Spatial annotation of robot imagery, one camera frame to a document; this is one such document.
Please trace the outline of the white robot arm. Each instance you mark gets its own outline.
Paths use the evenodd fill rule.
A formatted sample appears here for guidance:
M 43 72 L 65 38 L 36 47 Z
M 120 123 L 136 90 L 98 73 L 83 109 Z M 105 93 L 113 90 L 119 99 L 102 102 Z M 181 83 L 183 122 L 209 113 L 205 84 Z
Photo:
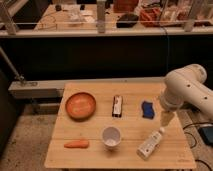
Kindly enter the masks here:
M 159 95 L 161 126 L 169 125 L 174 112 L 185 102 L 197 107 L 203 114 L 213 119 L 213 90 L 204 85 L 207 79 L 205 68 L 190 64 L 170 71 L 164 78 L 165 90 Z

